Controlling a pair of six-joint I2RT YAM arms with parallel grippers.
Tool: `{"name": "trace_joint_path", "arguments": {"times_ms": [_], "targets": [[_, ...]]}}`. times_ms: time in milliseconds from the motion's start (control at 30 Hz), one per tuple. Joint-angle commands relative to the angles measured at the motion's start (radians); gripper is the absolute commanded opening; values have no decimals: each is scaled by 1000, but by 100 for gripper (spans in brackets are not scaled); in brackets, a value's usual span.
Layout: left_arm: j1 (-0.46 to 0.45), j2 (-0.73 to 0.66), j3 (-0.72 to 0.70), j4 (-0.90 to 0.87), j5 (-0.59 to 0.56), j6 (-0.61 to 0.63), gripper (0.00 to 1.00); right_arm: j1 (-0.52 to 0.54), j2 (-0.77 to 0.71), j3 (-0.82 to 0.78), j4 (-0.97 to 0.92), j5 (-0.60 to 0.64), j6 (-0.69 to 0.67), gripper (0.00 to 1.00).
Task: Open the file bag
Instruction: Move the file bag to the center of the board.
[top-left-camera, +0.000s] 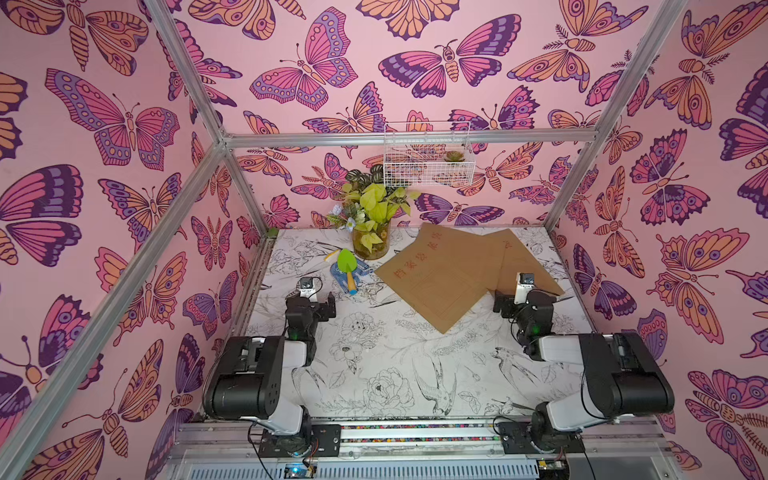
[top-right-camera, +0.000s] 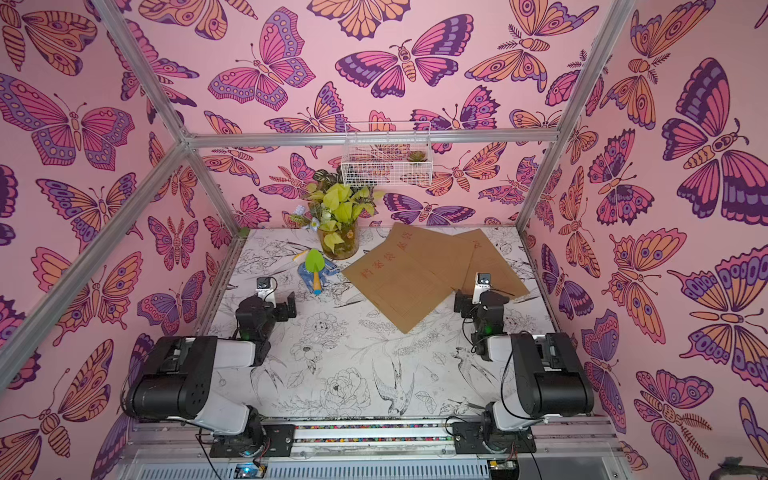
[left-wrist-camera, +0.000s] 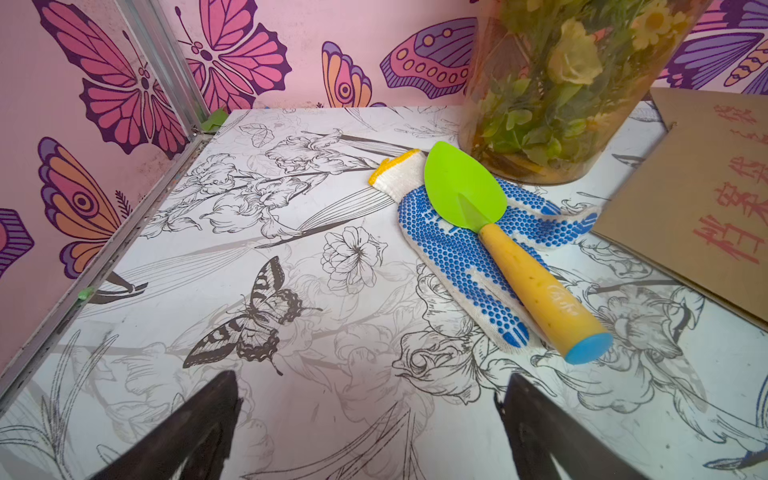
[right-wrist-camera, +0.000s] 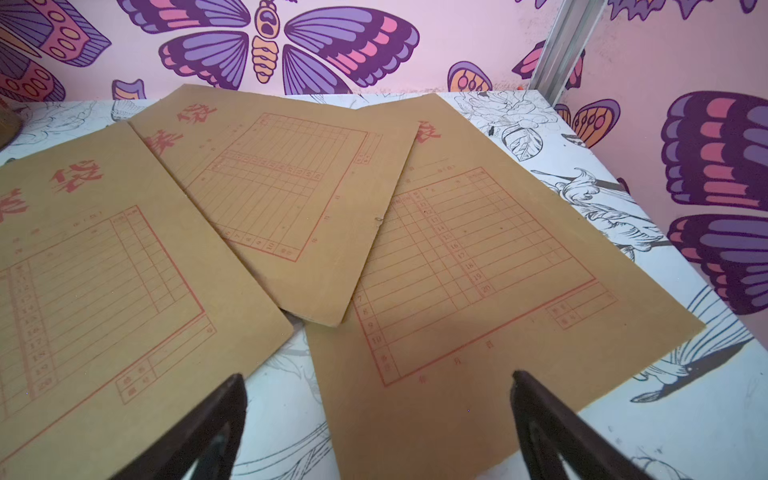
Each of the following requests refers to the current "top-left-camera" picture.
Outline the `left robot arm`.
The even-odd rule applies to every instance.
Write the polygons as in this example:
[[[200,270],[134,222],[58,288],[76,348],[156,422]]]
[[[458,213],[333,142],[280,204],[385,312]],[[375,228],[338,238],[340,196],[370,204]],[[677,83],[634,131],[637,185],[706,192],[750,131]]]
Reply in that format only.
[[[283,333],[230,338],[205,390],[205,414],[261,427],[262,458],[338,456],[341,427],[316,425],[306,406],[281,392],[285,376],[312,364],[318,325],[335,316],[333,294],[324,302],[294,296],[286,300]]]

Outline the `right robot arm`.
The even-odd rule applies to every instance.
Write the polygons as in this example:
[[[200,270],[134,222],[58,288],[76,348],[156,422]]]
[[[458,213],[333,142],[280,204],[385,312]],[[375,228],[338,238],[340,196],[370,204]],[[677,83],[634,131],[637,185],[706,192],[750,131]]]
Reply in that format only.
[[[533,410],[525,438],[536,450],[560,451],[583,430],[625,415],[673,411],[673,389],[639,334],[556,334],[554,296],[538,289],[493,296],[493,311],[511,322],[513,338],[532,361],[582,368],[576,393]]]

